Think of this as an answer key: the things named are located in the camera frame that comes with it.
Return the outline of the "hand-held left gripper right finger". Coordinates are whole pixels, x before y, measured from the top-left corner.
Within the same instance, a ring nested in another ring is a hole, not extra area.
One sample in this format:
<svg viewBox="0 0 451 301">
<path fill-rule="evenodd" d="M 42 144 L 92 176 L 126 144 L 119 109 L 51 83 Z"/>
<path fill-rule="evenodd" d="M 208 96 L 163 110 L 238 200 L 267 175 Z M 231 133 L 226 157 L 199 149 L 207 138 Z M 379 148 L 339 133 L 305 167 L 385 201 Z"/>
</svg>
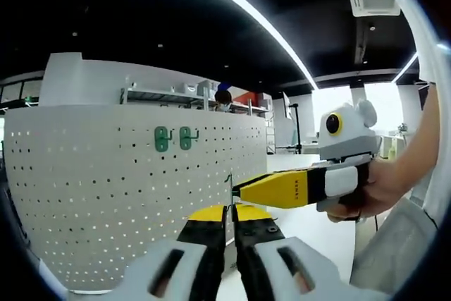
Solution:
<svg viewBox="0 0 451 301">
<path fill-rule="evenodd" d="M 258 207 L 234 206 L 237 269 L 248 300 L 351 300 L 331 260 L 299 238 L 287 238 Z"/>
</svg>

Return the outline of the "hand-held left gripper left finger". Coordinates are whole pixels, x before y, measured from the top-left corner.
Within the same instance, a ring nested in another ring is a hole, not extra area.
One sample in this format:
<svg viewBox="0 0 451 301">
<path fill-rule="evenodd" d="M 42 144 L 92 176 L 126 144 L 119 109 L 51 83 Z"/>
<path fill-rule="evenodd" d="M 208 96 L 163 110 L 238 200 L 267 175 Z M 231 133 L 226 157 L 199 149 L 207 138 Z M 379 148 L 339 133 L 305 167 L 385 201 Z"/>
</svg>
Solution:
<svg viewBox="0 0 451 301">
<path fill-rule="evenodd" d="M 226 207 L 200 209 L 178 237 L 153 242 L 118 286 L 119 300 L 215 300 L 225 266 Z"/>
</svg>

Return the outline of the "person's right hand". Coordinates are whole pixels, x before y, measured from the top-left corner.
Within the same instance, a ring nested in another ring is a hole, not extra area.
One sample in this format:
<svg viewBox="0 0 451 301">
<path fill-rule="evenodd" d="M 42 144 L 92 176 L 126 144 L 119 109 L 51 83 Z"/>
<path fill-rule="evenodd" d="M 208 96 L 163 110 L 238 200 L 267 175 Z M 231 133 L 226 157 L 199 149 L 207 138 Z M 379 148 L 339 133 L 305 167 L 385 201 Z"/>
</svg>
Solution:
<svg viewBox="0 0 451 301">
<path fill-rule="evenodd" d="M 364 200 L 359 207 L 337 204 L 326 210 L 328 218 L 338 223 L 349 218 L 376 216 L 391 207 L 406 193 L 395 162 L 373 160 L 369 178 L 363 187 Z"/>
</svg>

